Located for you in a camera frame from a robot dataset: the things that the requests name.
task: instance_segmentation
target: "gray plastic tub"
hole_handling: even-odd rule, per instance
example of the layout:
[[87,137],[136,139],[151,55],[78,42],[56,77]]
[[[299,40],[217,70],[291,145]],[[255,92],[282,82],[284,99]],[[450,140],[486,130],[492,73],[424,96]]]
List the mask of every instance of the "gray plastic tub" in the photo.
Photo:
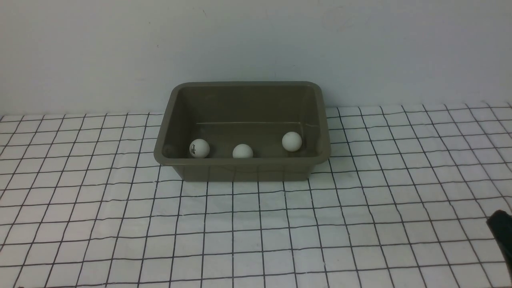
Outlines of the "gray plastic tub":
[[[286,151],[284,134],[299,133],[302,147]],[[207,158],[188,147],[201,138]],[[248,144],[254,158],[232,158]],[[155,159],[185,181],[299,181],[331,153],[320,87],[311,82],[202,82],[174,88],[155,145]]]

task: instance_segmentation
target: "black object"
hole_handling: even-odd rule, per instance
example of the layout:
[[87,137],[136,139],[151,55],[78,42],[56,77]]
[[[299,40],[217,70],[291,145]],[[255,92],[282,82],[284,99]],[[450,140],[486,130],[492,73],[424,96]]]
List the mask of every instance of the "black object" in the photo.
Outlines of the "black object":
[[505,211],[497,210],[487,219],[487,226],[505,258],[508,274],[512,275],[512,217]]

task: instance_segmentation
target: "black grid line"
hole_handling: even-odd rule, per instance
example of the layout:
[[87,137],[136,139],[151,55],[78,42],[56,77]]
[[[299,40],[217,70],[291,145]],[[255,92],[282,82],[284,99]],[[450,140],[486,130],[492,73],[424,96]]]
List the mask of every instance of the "black grid line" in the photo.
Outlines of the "black grid line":
[[[443,145],[446,147],[446,143],[444,142],[444,140],[443,140],[442,138],[441,138],[441,141],[443,142]],[[435,174],[435,175],[436,175],[436,179],[437,179],[437,181],[439,182],[439,176],[437,176],[437,174]],[[476,199],[476,197],[475,197],[475,193],[472,191],[471,187],[470,187],[467,183],[466,183],[466,186],[467,186],[467,188],[469,189],[469,191],[471,192],[472,196]],[[449,198],[448,198],[448,194],[446,193],[446,190],[444,189],[444,187],[443,187],[443,186],[441,186],[441,189],[443,190],[444,194],[446,195],[446,198],[447,198],[447,199],[449,199]],[[448,200],[448,204],[450,204],[450,206],[452,207],[452,209],[455,211],[455,207],[453,207],[452,203],[451,203],[449,200]],[[485,214],[485,211],[484,211],[484,209],[482,208],[482,206],[480,205],[480,203],[479,203],[479,202],[477,202],[477,204],[478,204],[478,207],[480,208],[480,210],[482,211],[482,213],[483,213],[483,214]],[[466,236],[466,239],[469,241],[469,239],[470,239],[470,238],[468,237],[467,232],[466,232],[464,229],[463,229],[462,231],[464,232],[464,235]],[[473,244],[472,244],[471,242],[470,242],[470,246],[471,246],[471,249],[473,250],[473,253],[475,253],[475,256],[477,257],[478,261],[480,261],[480,257],[478,257],[478,254],[477,254],[477,252],[476,252],[476,250],[475,250],[475,247],[473,246]],[[488,274],[487,274],[487,272],[485,271],[485,269],[484,269],[484,267],[483,267],[483,264],[482,264],[482,263],[480,263],[480,266],[482,267],[482,270],[484,271],[484,274],[485,274],[485,276],[486,276],[486,278],[487,278],[487,280],[488,280],[489,284],[491,284],[491,280],[490,280],[490,278],[489,278],[489,275],[488,275]]]
[[[181,182],[180,185],[180,196],[183,195],[183,182]],[[181,209],[181,200],[178,202],[178,211]],[[178,232],[178,221],[180,220],[180,215],[176,216],[176,226],[174,228],[174,235]],[[176,254],[176,238],[173,243],[173,256]],[[169,271],[169,279],[173,278],[173,268],[174,268],[174,259],[172,263],[170,264],[170,271]]]
[[[147,115],[146,117],[146,124],[147,124],[147,120],[149,118],[149,114]],[[139,154],[137,155],[137,162],[136,163],[139,163],[139,159],[140,159],[140,151],[142,149],[142,142],[140,144],[140,147],[139,147]],[[132,187],[133,187],[133,183],[134,183],[134,180],[135,180],[135,173],[137,172],[137,170],[133,170],[133,175],[132,175],[132,182],[130,184],[130,189],[128,191],[128,199],[130,198],[130,193],[132,192]],[[128,209],[128,203],[124,206],[124,211],[123,211],[123,218],[121,219],[121,223],[119,224],[119,230],[117,231],[117,237],[115,238],[115,242],[114,242],[114,248],[112,249],[112,258],[114,258],[114,254],[116,253],[116,247],[117,247],[117,240],[119,239],[119,234],[121,233],[121,229],[123,227],[123,221],[124,221],[124,217],[126,215],[126,210]],[[111,272],[112,272],[112,265],[113,265],[114,261],[110,261],[110,266],[109,266],[109,273],[107,274],[107,282],[108,280],[110,279],[110,275],[111,275]]]
[[[390,134],[391,134],[391,137],[393,138],[393,141],[394,141],[394,143],[395,143],[395,146],[396,146],[396,147],[398,147],[398,145],[396,144],[396,139],[395,139],[395,137],[393,136],[393,133],[392,133],[391,129],[389,128],[389,125],[387,125],[387,126],[388,126],[389,132],[390,132]],[[377,162],[379,163],[379,167],[382,169],[382,164],[380,163],[380,160],[379,160],[379,158],[378,158],[378,157],[377,157]],[[388,187],[390,186],[390,185],[389,185],[389,183],[388,183],[388,180],[387,180],[387,179],[386,179],[386,185],[387,185]],[[397,212],[398,212],[398,214],[400,215],[400,222],[401,222],[401,224],[402,224],[403,230],[405,231],[405,235],[406,235],[406,238],[407,238],[407,242],[409,243],[409,247],[411,248],[411,251],[413,251],[414,261],[416,262],[416,265],[417,265],[417,266],[419,266],[418,258],[416,257],[416,254],[414,253],[414,250],[413,250],[413,247],[412,247],[412,244],[411,244],[411,240],[410,240],[410,238],[409,238],[409,234],[407,233],[406,225],[405,225],[405,223],[404,223],[404,221],[403,221],[402,214],[400,213],[400,210],[398,209],[398,206],[397,206],[397,204],[396,204],[395,197],[393,196],[393,194],[391,194],[391,198],[393,199],[393,202],[394,202],[394,204],[395,204],[395,209],[396,209],[396,211],[397,211]],[[381,246],[382,254],[384,255],[384,250],[382,249],[382,243],[380,243],[380,240],[379,240],[379,244],[380,244],[380,246]],[[423,273],[421,272],[421,270],[419,270],[419,272],[420,272],[420,275],[421,275],[421,280],[423,280],[423,285],[425,285],[425,287],[427,287],[427,285],[426,285],[426,281],[425,281],[425,277],[423,276]]]
[[[421,149],[423,150],[423,153],[425,153],[425,149],[423,148],[423,145],[422,145],[421,143],[420,143],[420,146],[421,146]],[[411,173],[410,173],[409,171],[408,171],[408,174],[409,174],[409,177],[410,177],[411,179],[413,179],[413,177],[412,177],[412,175],[411,175]],[[418,192],[418,189],[417,189],[416,185],[414,185],[414,190],[415,190],[415,191],[416,191],[416,193],[418,194],[418,197],[421,199],[421,196],[419,195],[419,192]],[[428,210],[426,209],[426,207],[425,207],[425,204],[424,204],[424,203],[422,203],[422,205],[423,205],[423,208],[424,208],[426,211],[428,211]],[[431,216],[430,216],[430,214],[429,214],[428,212],[427,212],[427,215],[429,216],[429,221],[430,221],[430,225],[431,225],[431,227],[432,227],[432,230],[434,231],[434,233],[435,233],[435,235],[436,235],[437,240],[438,240],[438,241],[440,241],[440,240],[439,240],[439,235],[437,234],[436,229],[435,229],[435,227],[434,227],[434,225],[433,225],[433,223],[432,223],[432,218],[431,218]],[[442,245],[440,245],[440,247],[441,247],[441,250],[443,251],[443,256],[444,256],[444,258],[445,258],[446,262],[447,262],[447,263],[449,263],[449,261],[448,261],[448,257],[446,256],[446,251],[444,250],[444,248],[443,248],[443,246],[442,246]],[[458,286],[458,287],[460,287],[460,283],[459,283],[459,281],[458,281],[457,277],[455,276],[455,273],[454,273],[454,271],[453,271],[453,269],[452,269],[452,267],[451,267],[451,266],[450,266],[450,271],[452,272],[453,278],[455,279],[455,281],[456,281],[456,283],[457,283],[457,286]]]
[[[462,279],[463,276],[475,277],[472,273],[461,275],[464,271],[476,271],[475,275],[481,275],[482,278],[474,280],[479,281],[483,286],[509,285],[509,283],[499,282],[500,279],[495,279],[496,275],[487,273],[486,265],[504,265],[504,261],[495,255],[496,251],[489,250],[492,248],[490,245],[495,245],[495,242],[492,235],[482,229],[486,229],[484,224],[486,217],[493,209],[510,211],[511,208],[512,190],[509,187],[512,184],[512,162],[508,153],[512,151],[512,141],[508,140],[512,140],[512,136],[507,128],[510,130],[508,125],[509,121],[512,121],[512,106],[508,103],[492,106],[483,102],[476,106],[419,105],[410,108],[396,106],[386,109],[383,107],[329,109],[331,147],[336,152],[327,163],[311,174],[308,181],[303,183],[256,182],[241,186],[233,182],[226,183],[224,186],[222,184],[219,186],[218,183],[205,183],[203,186],[183,183],[175,176],[167,175],[168,168],[150,161],[152,145],[156,139],[153,137],[154,134],[151,134],[158,127],[157,121],[162,114],[41,115],[19,118],[0,116],[0,137],[2,138],[0,185],[5,185],[0,194],[0,237],[3,237],[3,241],[0,238],[0,242],[3,242],[0,246],[0,273],[3,269],[14,269],[17,275],[15,281],[20,284],[28,283],[25,286],[30,284],[51,287],[99,287],[113,284],[121,286],[168,284],[171,287],[178,283],[185,286],[188,283],[207,286],[212,281],[216,281],[217,284],[223,283],[233,288],[240,287],[243,283],[248,283],[247,281],[258,281],[257,284],[256,282],[252,284],[265,287],[275,285],[273,281],[278,281],[284,286],[303,286],[305,284],[302,281],[305,279],[313,281],[309,285],[332,287],[335,285],[333,282],[335,280],[331,277],[336,273],[351,273],[354,277],[353,281],[362,286],[368,281],[369,275],[369,277],[382,276],[385,273],[388,275],[386,277],[389,277],[389,287],[394,288],[401,286],[405,277],[393,274],[396,269],[415,269],[418,271],[415,272],[417,276],[412,277],[416,278],[405,280],[415,279],[417,286],[422,284],[432,286],[430,278],[425,276],[423,269],[439,268],[449,271],[450,275],[446,276],[447,281],[452,281],[458,286],[463,286],[463,283],[467,282],[466,279]],[[145,118],[145,125],[142,125],[143,118]],[[77,126],[77,120],[81,120],[80,127]],[[85,127],[86,121],[93,126]],[[117,133],[121,131],[120,136],[115,139],[102,138],[102,132],[113,131],[110,129],[115,129]],[[57,141],[56,138],[62,132],[66,133],[67,138],[60,138]],[[40,133],[45,133],[44,137],[48,143],[35,141],[36,137],[42,135]],[[477,142],[473,146],[476,139],[488,141],[490,144]],[[409,143],[408,141],[417,141],[419,150],[408,150],[409,147],[405,147],[403,151],[402,146],[405,142]],[[436,141],[439,143],[438,146],[424,146]],[[85,147],[86,150],[74,151],[73,148],[78,145],[82,145],[81,147]],[[365,145],[366,148],[357,149],[360,145]],[[395,150],[380,149],[384,145],[393,146]],[[56,147],[64,146],[69,151],[55,151]],[[464,155],[472,156],[474,159],[456,161],[456,152],[465,153]],[[418,155],[422,155],[424,160],[418,164],[411,163],[411,159],[419,159],[415,158]],[[443,155],[447,161],[434,163],[430,158],[440,155]],[[383,162],[381,159],[383,156],[387,156],[387,161],[399,159],[401,164],[389,165],[389,162]],[[68,160],[71,162],[79,159],[74,157],[83,157],[78,161],[82,161],[80,165],[87,165],[87,167],[83,168],[85,166],[80,165],[68,167]],[[44,167],[47,159],[51,160],[50,163],[59,164]],[[362,160],[365,161],[364,159],[375,161],[375,163],[363,163],[364,167],[359,167],[358,165]],[[97,160],[102,163],[99,166],[93,165],[92,162]],[[28,169],[28,163],[36,163],[38,166]],[[432,178],[427,180],[418,178],[419,171],[430,173]],[[438,175],[439,171],[456,171],[458,175],[443,175],[441,179]],[[154,175],[139,177],[141,173],[154,173]],[[409,180],[391,182],[388,174],[392,173],[403,173]],[[89,174],[98,176],[104,174],[106,180],[102,180],[104,178],[102,176],[98,180],[86,181]],[[66,181],[65,175],[83,175],[83,178]],[[350,175],[354,175],[357,180],[350,180],[348,178]],[[362,175],[382,175],[382,177],[368,181],[362,179]],[[57,182],[52,184],[53,180],[42,182],[39,180],[46,177],[49,179],[57,177]],[[30,182],[20,185],[20,179],[29,179]],[[462,190],[454,195],[453,191],[450,191],[452,188],[449,187],[458,187]],[[481,191],[481,187],[489,189],[489,192]],[[434,189],[435,193],[440,193],[439,197],[426,195],[428,197],[424,199],[425,193],[428,193],[427,190],[430,188]],[[226,200],[225,205],[229,206],[224,207],[221,199]],[[169,205],[169,210],[163,215],[154,213],[156,205],[161,201]],[[96,210],[90,213],[84,212],[83,207],[92,207]],[[105,212],[104,207],[110,207],[112,210]],[[134,213],[131,210],[133,208],[129,207],[140,209],[141,212]],[[343,218],[342,222],[341,219],[332,221],[320,218],[320,215],[325,217],[326,212],[337,209],[341,213],[340,217]],[[438,211],[445,214],[435,215],[436,210],[431,211],[431,209],[440,209]],[[56,211],[59,213],[57,218],[55,218]],[[82,214],[75,218],[73,216],[75,213]],[[123,223],[132,223],[131,221],[140,221],[144,225],[147,224],[147,227],[137,234],[131,235],[125,232],[121,234]],[[245,221],[245,226],[241,225],[240,221]],[[360,242],[361,239],[356,238],[356,234],[349,235],[349,231],[362,231],[358,230],[362,225],[373,227],[373,232],[368,236],[376,240],[370,243]],[[390,227],[388,225],[399,229],[399,233],[403,233],[404,236],[392,241],[389,240],[389,236],[382,238],[381,229]],[[427,229],[428,237],[419,237],[419,232],[414,228],[416,226]],[[44,234],[43,227],[64,227],[64,230],[56,232],[56,237],[39,239],[38,235]],[[68,227],[84,227],[91,230],[85,230],[82,237],[65,238]],[[447,237],[446,231],[443,230],[446,227],[455,228],[453,234],[456,237]],[[26,240],[19,236],[20,231],[25,231],[24,229],[28,229]],[[314,235],[306,235],[306,233],[297,235],[299,231],[313,231],[313,229],[316,230],[311,233]],[[253,244],[259,242],[261,246],[253,248],[242,245],[235,249],[236,245],[239,245],[234,242],[237,233],[255,235]],[[271,236],[286,236],[290,246],[265,246],[265,240],[268,240],[265,238],[267,233]],[[332,235],[340,238],[333,242]],[[198,239],[200,244],[181,242],[178,247],[177,236]],[[225,246],[230,245],[230,247],[218,251],[211,249],[207,251],[205,249],[207,236],[225,239]],[[294,245],[294,242],[299,240],[296,237],[309,236],[314,240],[302,242],[303,244],[298,242],[298,246]],[[146,250],[151,248],[150,243],[166,239],[174,239],[172,251],[169,243],[169,252],[165,255],[146,253]],[[140,253],[130,254],[123,251],[116,253],[116,247],[126,248],[122,245],[127,241],[139,243],[133,246],[133,249]],[[224,247],[221,242],[217,244],[219,247]],[[113,246],[98,248],[99,243],[101,245],[112,243]],[[460,253],[452,248],[458,246],[457,244],[470,249],[472,256],[461,257]],[[177,251],[183,249],[183,245],[186,245],[186,249],[189,250]],[[77,250],[76,257],[62,260],[57,256],[63,252],[64,246],[80,249]],[[51,257],[44,254],[36,255],[34,259],[34,253],[41,253],[42,247],[54,249],[54,254],[51,254]],[[436,249],[439,249],[441,255],[426,256],[422,250],[417,250],[425,247],[438,247]],[[7,259],[3,256],[21,248],[26,250],[19,253],[22,254],[18,256],[19,260],[16,260],[16,257]],[[367,262],[360,263],[361,251],[368,251],[368,249],[380,251],[382,254],[382,261],[379,261],[381,264],[375,268],[368,266]],[[104,255],[89,256],[90,251],[96,253],[102,251]],[[353,265],[336,268],[338,264],[332,264],[333,256],[329,254],[331,251],[346,251],[346,259],[338,259],[338,261],[343,260],[347,264],[353,262]],[[385,253],[389,251],[410,251],[411,259],[407,262],[397,262],[395,256]],[[272,268],[271,261],[272,254],[279,253],[290,253],[289,261],[292,263],[284,263],[285,271],[278,273]],[[304,255],[314,255],[316,257],[316,261],[312,262],[314,264],[309,263],[308,267],[304,268]],[[230,257],[230,267],[223,267],[227,265],[226,263],[216,263],[218,267],[215,268],[225,271],[218,274],[216,269],[207,266],[211,265],[211,262],[207,264],[205,261],[206,258],[212,259],[212,256],[226,259],[226,261]],[[240,262],[243,260],[238,259],[252,257],[256,257],[258,261],[260,257],[262,266],[257,263],[256,266],[252,266],[253,271],[245,269],[242,274],[236,274],[235,269],[240,265],[249,265],[248,262]],[[195,267],[200,273],[193,273],[186,277],[179,275],[183,272],[181,263],[190,259],[194,259],[195,263],[191,268]],[[169,271],[165,272],[164,277],[148,278],[146,272],[151,267],[150,263],[157,263],[156,261],[160,260],[165,260],[165,263],[170,265]],[[112,278],[114,262],[116,265],[120,262],[136,263],[136,266],[126,267],[126,271],[130,274],[128,278],[114,279]],[[98,267],[108,265],[109,268],[106,275],[91,280],[91,265]],[[42,273],[47,273],[42,274],[44,276],[42,282],[32,283],[27,280],[27,271],[42,270],[46,271]],[[56,281],[55,277],[64,272],[68,272],[66,276],[76,275],[76,278],[70,276],[71,282]],[[88,280],[84,282],[81,280],[82,277]],[[16,282],[6,285],[15,288],[17,287],[15,285],[18,285]]]
[[265,279],[265,247],[264,247],[264,243],[263,243],[263,227],[262,227],[262,224],[261,224],[261,198],[260,198],[260,183],[256,183],[257,185],[257,188],[258,188],[258,216],[260,218],[260,241],[261,241],[261,269],[262,269],[262,273],[263,273],[263,288],[266,288],[267,287],[267,283],[266,283],[266,279]]
[[295,287],[298,288],[298,280],[297,280],[297,266],[295,264],[295,253],[293,252],[293,241],[291,237],[291,225],[290,225],[290,216],[288,215],[288,200],[286,199],[286,193],[284,194],[285,197],[285,211],[286,211],[286,221],[288,222],[288,236],[290,237],[290,248],[291,248],[291,260],[293,264],[293,276],[295,277]]
[[[158,176],[157,176],[157,182],[156,182],[156,185],[155,185],[155,191],[153,193],[153,202],[152,202],[152,205],[151,205],[151,210],[150,210],[150,215],[153,215],[153,209],[155,207],[155,200],[156,200],[156,194],[157,194],[157,190],[158,190],[158,181],[160,180],[160,170],[161,170],[162,166],[158,166]],[[150,234],[150,227],[151,227],[151,217],[147,223],[147,229],[146,229],[146,236],[144,238],[144,250],[142,251],[142,259],[141,259],[141,265],[140,265],[140,272],[139,272],[139,280],[138,280],[138,283],[137,283],[137,287],[140,286],[140,282],[141,282],[141,277],[142,277],[142,269],[144,269],[144,260],[145,259],[149,259],[149,257],[146,257],[146,249],[147,249],[147,240],[150,238],[149,237],[149,234]]]
[[[53,142],[53,141],[55,141],[55,138],[56,138],[56,137],[57,137],[57,134],[55,134],[55,136],[53,137],[52,142]],[[57,183],[60,181],[61,177],[62,177],[62,172],[61,172],[61,174],[59,175],[59,179],[58,179]],[[32,182],[31,188],[29,189],[29,192],[27,193],[27,197],[29,196],[30,190],[31,190],[31,189],[32,189],[32,187],[34,186],[34,183],[35,183],[36,179],[37,179],[37,176],[34,178],[34,182]],[[54,188],[54,190],[53,190],[53,193],[52,193],[52,196],[51,196],[50,200],[51,200],[51,199],[53,198],[53,196],[55,195],[55,190],[57,190],[57,188]],[[19,215],[19,213],[21,212],[22,207],[23,207],[23,205],[21,205],[21,207],[19,208],[18,215]],[[28,251],[27,251],[27,254],[26,254],[26,256],[25,256],[25,259],[23,260],[22,267],[21,267],[21,269],[19,270],[18,276],[16,277],[16,281],[15,281],[15,283],[16,283],[16,282],[18,282],[18,279],[19,279],[20,275],[22,274],[23,267],[24,267],[25,263],[27,262],[27,258],[28,258],[28,256],[29,256],[30,250],[31,250],[31,248],[32,248],[32,246],[33,246],[33,244],[34,244],[34,242],[35,242],[36,237],[37,237],[37,232],[39,231],[39,228],[41,227],[42,221],[43,221],[44,217],[46,216],[46,213],[47,213],[47,211],[48,211],[48,208],[49,208],[49,207],[50,207],[49,205],[46,207],[45,212],[44,212],[44,214],[43,214],[43,216],[42,216],[42,218],[41,218],[41,222],[37,224],[36,232],[35,232],[34,237],[33,237],[32,241],[31,241],[31,243],[30,243],[30,246],[29,246],[29,248],[28,248]]]
[[[78,139],[78,133],[76,133],[75,142],[76,142],[76,139]],[[68,155],[68,158],[66,159],[66,163],[67,163],[67,161],[68,161],[68,159],[69,159],[69,156],[71,155],[71,153],[72,153],[72,151],[73,151],[73,147],[74,147],[74,145],[75,145],[75,143],[73,143],[73,146],[72,146],[72,147],[71,147],[71,149],[70,149],[70,153],[69,153],[69,155]],[[84,173],[81,184],[83,184],[83,182],[85,181],[85,178],[86,178],[86,174]],[[75,209],[75,207],[76,207],[76,202],[77,202],[78,197],[79,197],[79,195],[80,195],[80,190],[81,190],[81,187],[78,189],[78,193],[76,194],[75,203],[73,203],[73,207],[71,208],[71,212],[70,212],[70,214],[69,214],[68,222],[66,223],[66,226],[65,226],[65,228],[64,228],[64,231],[63,231],[63,233],[62,233],[62,238],[60,239],[60,241],[61,241],[61,242],[59,243],[59,246],[58,246],[58,248],[57,248],[57,253],[55,253],[55,257],[54,257],[53,262],[52,262],[52,265],[51,265],[51,267],[50,267],[50,271],[48,272],[48,276],[47,276],[47,278],[46,278],[45,286],[47,286],[47,285],[48,285],[48,281],[50,281],[50,277],[51,277],[51,275],[52,275],[53,268],[55,267],[55,264],[56,264],[56,261],[57,261],[57,257],[58,257],[59,252],[60,252],[60,247],[61,247],[62,242],[63,242],[63,240],[64,240],[64,237],[65,237],[65,235],[66,235],[66,230],[67,230],[67,228],[68,228],[68,225],[70,224],[71,217],[73,216],[73,211],[74,211],[74,209]]]

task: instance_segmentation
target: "grid tablecloth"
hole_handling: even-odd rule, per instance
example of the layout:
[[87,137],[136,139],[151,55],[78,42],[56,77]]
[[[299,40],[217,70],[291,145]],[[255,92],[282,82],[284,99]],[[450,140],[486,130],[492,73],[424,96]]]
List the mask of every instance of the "grid tablecloth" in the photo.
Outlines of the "grid tablecloth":
[[304,182],[182,182],[162,114],[0,120],[0,287],[497,287],[512,108],[327,109]]

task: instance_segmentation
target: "white ball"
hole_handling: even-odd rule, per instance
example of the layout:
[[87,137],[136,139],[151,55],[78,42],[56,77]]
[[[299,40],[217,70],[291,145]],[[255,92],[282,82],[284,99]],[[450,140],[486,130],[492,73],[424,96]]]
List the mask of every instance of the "white ball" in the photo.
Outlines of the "white ball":
[[283,144],[283,148],[289,152],[295,152],[302,146],[302,138],[297,132],[286,133],[281,142]]
[[196,139],[190,143],[188,151],[194,158],[204,158],[210,153],[210,145],[203,139]]
[[240,144],[233,149],[233,158],[252,158],[252,149],[249,145]]

